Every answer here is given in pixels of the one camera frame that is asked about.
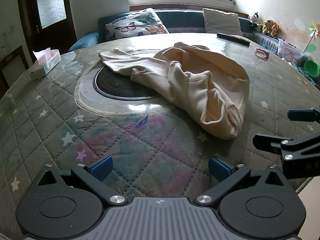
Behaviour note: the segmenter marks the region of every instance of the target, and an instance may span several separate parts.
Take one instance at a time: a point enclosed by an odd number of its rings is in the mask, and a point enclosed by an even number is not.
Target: orange plush toy
[[[272,38],[276,38],[276,34],[277,34],[277,31],[279,30],[279,25],[278,24],[274,24],[272,27],[271,27],[271,31],[268,32],[268,34],[270,35],[270,37]]]

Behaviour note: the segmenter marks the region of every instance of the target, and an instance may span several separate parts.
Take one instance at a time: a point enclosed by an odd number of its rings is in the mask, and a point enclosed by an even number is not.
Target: pink butterfly
[[[151,32],[151,34],[161,34],[166,33],[164,26],[159,24],[158,28],[146,28],[148,32]]]
[[[126,33],[126,32],[128,32],[128,31],[133,31],[133,30],[135,30],[136,28],[137,28],[137,27],[134,26],[134,22],[132,22],[132,23],[130,23],[128,26],[126,25],[126,26],[123,26],[123,27],[116,27],[115,30],[119,30],[119,31],[121,31],[121,32],[123,32],[123,33]]]

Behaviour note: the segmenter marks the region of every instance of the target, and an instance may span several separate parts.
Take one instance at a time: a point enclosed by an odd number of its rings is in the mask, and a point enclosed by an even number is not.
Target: white pillow
[[[106,24],[106,41],[151,34],[169,33],[158,15],[148,8]]]
[[[242,36],[239,15],[203,8],[206,33],[224,33]]]

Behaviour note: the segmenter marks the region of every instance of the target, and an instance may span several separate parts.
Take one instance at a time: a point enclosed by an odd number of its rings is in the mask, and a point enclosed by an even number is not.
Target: butterfly pillow
[[[106,41],[169,33],[152,8],[121,17],[106,24]]]

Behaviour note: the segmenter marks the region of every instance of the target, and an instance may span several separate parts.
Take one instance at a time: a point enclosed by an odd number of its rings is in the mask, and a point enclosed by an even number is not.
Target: pink star
[[[84,153],[84,150],[82,152],[78,152],[77,160],[83,161],[83,158],[87,155]]]

